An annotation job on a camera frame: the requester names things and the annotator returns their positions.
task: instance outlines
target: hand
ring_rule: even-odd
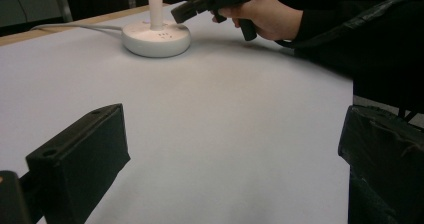
[[[259,36],[275,41],[296,38],[303,11],[286,6],[278,0],[250,0],[237,6],[222,8],[219,14],[232,18],[237,28],[240,27],[238,19],[250,19]]]

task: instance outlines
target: lamp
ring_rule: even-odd
[[[163,0],[149,0],[150,20],[124,26],[122,39],[131,52],[145,57],[176,56],[190,46],[187,27],[163,21]]]

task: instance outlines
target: handgun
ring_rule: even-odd
[[[189,0],[172,9],[171,14],[177,23],[183,23],[197,14],[204,11],[211,11],[216,21],[221,23],[227,20],[227,18],[219,15],[218,10],[220,8],[242,4],[248,1],[250,0]],[[239,19],[239,23],[246,41],[251,41],[256,38],[256,29],[251,20]]]

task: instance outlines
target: round white base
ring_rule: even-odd
[[[164,22],[162,30],[151,30],[150,22],[137,22],[122,30],[124,46],[131,52],[145,57],[176,56],[190,46],[188,28],[181,24]]]

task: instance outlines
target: white table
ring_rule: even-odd
[[[211,18],[188,20],[190,48],[165,59],[82,28],[0,47],[0,169],[22,176],[27,154],[122,103],[132,159],[87,223],[346,223],[352,81]]]

